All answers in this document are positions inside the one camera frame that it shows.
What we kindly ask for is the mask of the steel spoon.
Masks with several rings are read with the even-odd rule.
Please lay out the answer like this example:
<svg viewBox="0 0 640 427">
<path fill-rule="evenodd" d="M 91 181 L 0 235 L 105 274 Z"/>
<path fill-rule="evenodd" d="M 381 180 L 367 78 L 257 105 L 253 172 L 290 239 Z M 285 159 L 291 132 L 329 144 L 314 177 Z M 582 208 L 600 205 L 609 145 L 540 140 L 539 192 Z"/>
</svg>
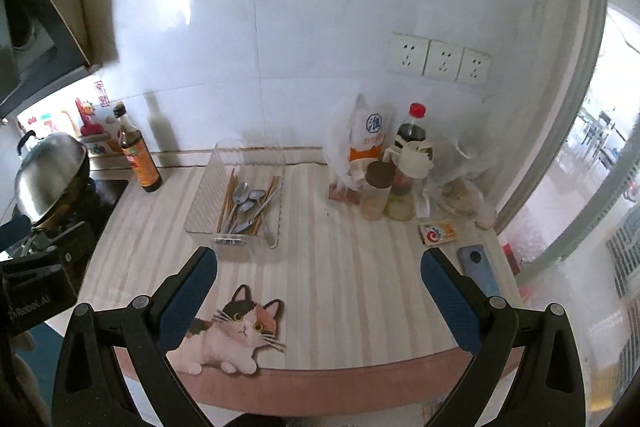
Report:
<svg viewBox="0 0 640 427">
<path fill-rule="evenodd" d="M 282 186 L 279 185 L 276 187 L 276 189 L 267 197 L 267 199 L 265 200 L 265 202 L 262 203 L 262 205 L 260 205 L 256 212 L 254 213 L 254 215 L 252 217 L 250 217 L 250 219 L 254 219 L 255 222 L 257 220 L 257 218 L 264 212 L 264 210 L 276 199 L 276 197 L 280 194 L 282 190 Z"/>
<path fill-rule="evenodd" d="M 238 186 L 235 187 L 232 193 L 232 207 L 229 212 L 229 216 L 224 220 L 224 227 L 222 228 L 221 233 L 226 234 L 230 231 L 236 210 L 238 210 L 241 202 L 244 202 L 244 200 L 247 199 L 248 193 L 250 193 L 250 186 L 245 181 L 240 182 Z"/>
<path fill-rule="evenodd" d="M 247 230 L 250 230 L 252 228 L 252 226 L 254 225 L 255 220 L 254 219 L 250 219 L 248 221 L 244 221 L 241 223 L 237 223 L 231 233 L 232 234 L 243 234 L 245 233 Z"/>
<path fill-rule="evenodd" d="M 266 192 L 264 190 L 252 190 L 248 193 L 247 199 L 238 207 L 238 213 L 247 213 L 250 208 L 253 208 L 264 196 Z"/>
</svg>

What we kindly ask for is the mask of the wooden chopstick green band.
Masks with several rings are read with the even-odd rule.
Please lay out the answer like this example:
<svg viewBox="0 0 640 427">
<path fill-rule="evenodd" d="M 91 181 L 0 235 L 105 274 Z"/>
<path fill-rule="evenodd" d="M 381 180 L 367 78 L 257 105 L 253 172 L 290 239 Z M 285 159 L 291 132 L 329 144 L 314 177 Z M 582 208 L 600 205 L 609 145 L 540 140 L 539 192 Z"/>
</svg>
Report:
<svg viewBox="0 0 640 427">
<path fill-rule="evenodd" d="M 228 179 L 227 186 L 226 186 L 226 191 L 224 192 L 224 199 L 222 200 L 222 205 L 221 205 L 220 213 L 218 217 L 218 223 L 217 223 L 218 233 L 222 232 L 222 228 L 224 227 L 224 220 L 226 220 L 227 217 L 229 216 L 230 207 L 232 203 L 232 193 L 235 187 L 236 187 L 235 169 L 232 169 Z"/>
</svg>

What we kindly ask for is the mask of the black stove top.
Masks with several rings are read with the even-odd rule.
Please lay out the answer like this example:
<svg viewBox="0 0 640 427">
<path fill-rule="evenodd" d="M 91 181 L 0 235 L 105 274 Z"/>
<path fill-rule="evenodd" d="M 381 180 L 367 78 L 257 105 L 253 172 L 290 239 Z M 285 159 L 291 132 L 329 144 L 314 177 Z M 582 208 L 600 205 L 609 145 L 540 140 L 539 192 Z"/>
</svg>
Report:
<svg viewBox="0 0 640 427">
<path fill-rule="evenodd" d="M 93 180 L 89 179 L 82 210 L 87 217 L 107 218 L 122 198 L 129 182 L 123 179 Z"/>
</svg>

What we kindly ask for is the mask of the steel wok lid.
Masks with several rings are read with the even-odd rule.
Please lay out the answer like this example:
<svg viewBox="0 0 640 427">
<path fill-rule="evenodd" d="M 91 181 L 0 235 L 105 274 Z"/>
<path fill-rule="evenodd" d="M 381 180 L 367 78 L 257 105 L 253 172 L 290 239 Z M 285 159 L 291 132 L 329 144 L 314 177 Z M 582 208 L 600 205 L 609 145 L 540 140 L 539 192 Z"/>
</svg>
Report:
<svg viewBox="0 0 640 427">
<path fill-rule="evenodd" d="M 18 210 L 36 227 L 47 221 L 60 202 L 75 202 L 89 179 L 85 145 L 66 133 L 39 139 L 29 130 L 18 141 L 21 159 L 14 180 Z"/>
</svg>

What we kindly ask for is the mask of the blue smartphone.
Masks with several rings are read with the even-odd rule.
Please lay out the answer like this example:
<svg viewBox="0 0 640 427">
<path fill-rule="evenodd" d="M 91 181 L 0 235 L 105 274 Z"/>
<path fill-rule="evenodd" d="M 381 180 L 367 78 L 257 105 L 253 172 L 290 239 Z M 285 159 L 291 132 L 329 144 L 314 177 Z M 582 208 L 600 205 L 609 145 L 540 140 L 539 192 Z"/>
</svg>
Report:
<svg viewBox="0 0 640 427">
<path fill-rule="evenodd" d="M 457 250 L 463 274 L 471 277 L 487 296 L 499 296 L 500 289 L 482 244 L 462 246 Z"/>
</svg>

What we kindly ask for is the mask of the orange seasoning packet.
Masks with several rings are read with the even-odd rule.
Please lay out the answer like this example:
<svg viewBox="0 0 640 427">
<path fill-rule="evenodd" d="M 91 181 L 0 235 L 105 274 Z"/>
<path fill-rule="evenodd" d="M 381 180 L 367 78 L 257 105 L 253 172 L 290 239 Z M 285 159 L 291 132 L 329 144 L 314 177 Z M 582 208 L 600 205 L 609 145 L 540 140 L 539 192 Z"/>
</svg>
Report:
<svg viewBox="0 0 640 427">
<path fill-rule="evenodd" d="M 450 220 L 420 223 L 418 230 L 423 244 L 427 247 L 451 243 L 458 238 L 457 229 Z"/>
</svg>

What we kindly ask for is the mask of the clear plastic utensil tray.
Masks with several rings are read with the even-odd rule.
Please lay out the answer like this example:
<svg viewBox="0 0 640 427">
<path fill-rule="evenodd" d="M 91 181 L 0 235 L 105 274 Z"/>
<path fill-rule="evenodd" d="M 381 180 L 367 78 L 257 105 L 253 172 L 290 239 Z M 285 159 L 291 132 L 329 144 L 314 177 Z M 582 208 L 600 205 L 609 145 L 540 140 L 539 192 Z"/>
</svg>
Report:
<svg viewBox="0 0 640 427">
<path fill-rule="evenodd" d="M 186 233 L 227 256 L 276 248 L 284 170 L 280 146 L 218 143 L 186 216 Z"/>
</svg>

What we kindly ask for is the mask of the striped cat table mat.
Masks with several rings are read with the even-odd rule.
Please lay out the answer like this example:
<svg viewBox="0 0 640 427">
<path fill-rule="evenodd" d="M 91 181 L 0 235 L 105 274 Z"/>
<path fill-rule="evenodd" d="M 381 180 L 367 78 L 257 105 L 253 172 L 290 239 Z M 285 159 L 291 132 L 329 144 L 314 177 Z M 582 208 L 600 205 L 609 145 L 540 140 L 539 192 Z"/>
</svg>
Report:
<svg viewBox="0 0 640 427">
<path fill-rule="evenodd" d="M 152 294 L 195 251 L 184 224 L 203 176 L 167 169 L 154 193 L 131 183 L 93 253 L 79 297 L 98 310 Z M 252 376 L 207 367 L 184 376 L 192 397 L 225 409 L 282 416 L 344 415 L 446 395 L 469 363 L 424 288 L 423 243 L 412 222 L 369 222 L 326 197 L 329 173 L 284 174 L 276 248 L 221 251 L 204 305 L 211 317 L 247 284 L 284 303 L 283 351 L 258 353 Z"/>
</svg>

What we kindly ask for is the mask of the range hood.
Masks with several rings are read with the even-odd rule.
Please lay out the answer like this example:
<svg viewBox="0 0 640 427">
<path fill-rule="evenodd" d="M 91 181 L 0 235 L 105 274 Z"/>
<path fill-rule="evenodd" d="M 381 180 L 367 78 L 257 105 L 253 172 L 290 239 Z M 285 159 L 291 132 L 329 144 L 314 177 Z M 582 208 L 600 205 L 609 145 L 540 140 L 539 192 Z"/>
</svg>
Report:
<svg viewBox="0 0 640 427">
<path fill-rule="evenodd" d="M 1 0 L 3 118 L 99 67 L 82 0 Z"/>
</svg>

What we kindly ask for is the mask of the clear plastic bag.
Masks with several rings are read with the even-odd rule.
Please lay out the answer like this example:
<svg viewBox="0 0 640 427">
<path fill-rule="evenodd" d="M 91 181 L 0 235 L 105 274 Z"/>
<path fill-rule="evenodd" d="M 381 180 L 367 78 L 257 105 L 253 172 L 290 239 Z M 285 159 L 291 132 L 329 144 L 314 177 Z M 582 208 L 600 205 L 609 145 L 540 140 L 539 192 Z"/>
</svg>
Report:
<svg viewBox="0 0 640 427">
<path fill-rule="evenodd" d="M 480 177 L 496 165 L 496 148 L 477 129 L 446 130 L 434 124 L 427 130 L 427 139 L 434 162 L 423 195 L 432 207 L 470 219 L 481 230 L 490 229 L 497 211 L 480 189 Z"/>
</svg>

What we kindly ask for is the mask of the wooden chopstick plain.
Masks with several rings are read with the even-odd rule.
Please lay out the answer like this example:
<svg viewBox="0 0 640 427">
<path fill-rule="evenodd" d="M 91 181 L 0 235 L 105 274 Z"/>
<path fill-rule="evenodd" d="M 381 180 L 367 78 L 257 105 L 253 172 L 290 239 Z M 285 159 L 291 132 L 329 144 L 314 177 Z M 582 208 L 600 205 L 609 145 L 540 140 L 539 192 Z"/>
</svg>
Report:
<svg viewBox="0 0 640 427">
<path fill-rule="evenodd" d="M 281 181 L 282 181 L 282 179 L 281 179 L 280 176 L 275 176 L 273 178 L 271 186 L 269 187 L 269 191 L 268 191 L 268 193 L 266 195 L 266 199 L 257 208 L 257 211 L 256 211 L 255 216 L 254 216 L 253 224 L 250 227 L 250 235 L 256 235 L 257 234 L 257 230 L 258 230 L 258 227 L 259 227 L 259 221 L 260 221 L 260 214 L 270 204 L 271 199 L 273 199 L 273 197 L 277 195 L 278 191 L 280 190 Z"/>
</svg>

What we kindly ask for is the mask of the white lid oil dispenser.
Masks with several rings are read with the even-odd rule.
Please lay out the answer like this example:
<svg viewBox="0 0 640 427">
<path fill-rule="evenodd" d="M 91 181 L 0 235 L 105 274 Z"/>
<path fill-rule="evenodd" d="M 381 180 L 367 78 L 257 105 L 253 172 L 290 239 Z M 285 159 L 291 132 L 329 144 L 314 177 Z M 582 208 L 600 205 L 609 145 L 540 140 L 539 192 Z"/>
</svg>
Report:
<svg viewBox="0 0 640 427">
<path fill-rule="evenodd" d="M 413 185 L 422 182 L 434 165 L 432 144 L 424 140 L 408 142 L 403 147 L 391 145 L 386 148 L 383 160 L 395 166 L 386 216 L 394 221 L 409 221 L 416 212 Z"/>
</svg>

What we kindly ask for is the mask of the brown lid glass jar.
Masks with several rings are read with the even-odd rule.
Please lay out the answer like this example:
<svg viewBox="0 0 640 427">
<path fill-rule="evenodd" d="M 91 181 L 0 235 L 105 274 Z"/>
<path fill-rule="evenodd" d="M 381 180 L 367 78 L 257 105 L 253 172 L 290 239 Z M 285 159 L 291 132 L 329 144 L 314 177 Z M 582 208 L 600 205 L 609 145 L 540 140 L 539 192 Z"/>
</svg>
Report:
<svg viewBox="0 0 640 427">
<path fill-rule="evenodd" d="M 383 218 L 394 176 L 395 166 L 390 162 L 373 161 L 367 167 L 360 198 L 360 213 L 364 219 L 378 221 Z"/>
</svg>

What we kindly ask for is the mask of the red cap dark bottle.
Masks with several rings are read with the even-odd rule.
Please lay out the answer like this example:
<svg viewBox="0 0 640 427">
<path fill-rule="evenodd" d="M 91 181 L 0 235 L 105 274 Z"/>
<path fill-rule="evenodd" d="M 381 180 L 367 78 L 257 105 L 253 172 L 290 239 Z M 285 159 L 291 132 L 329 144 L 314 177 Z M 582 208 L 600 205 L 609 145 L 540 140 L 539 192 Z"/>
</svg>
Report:
<svg viewBox="0 0 640 427">
<path fill-rule="evenodd" d="M 425 115 L 426 107 L 423 104 L 410 104 L 408 116 L 399 126 L 394 139 L 394 145 L 398 147 L 399 150 L 408 143 L 423 142 L 426 139 Z"/>
</svg>

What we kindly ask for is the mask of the white salt bag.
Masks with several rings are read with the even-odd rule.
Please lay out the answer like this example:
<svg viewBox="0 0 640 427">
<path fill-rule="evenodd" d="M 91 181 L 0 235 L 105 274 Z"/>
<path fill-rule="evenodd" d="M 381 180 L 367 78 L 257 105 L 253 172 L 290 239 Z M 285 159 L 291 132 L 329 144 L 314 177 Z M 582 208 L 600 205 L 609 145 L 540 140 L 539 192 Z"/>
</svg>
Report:
<svg viewBox="0 0 640 427">
<path fill-rule="evenodd" d="M 335 109 L 322 145 L 323 159 L 332 173 L 329 199 L 359 204 L 367 167 L 381 158 L 395 113 L 392 104 L 369 102 L 362 93 Z"/>
</svg>

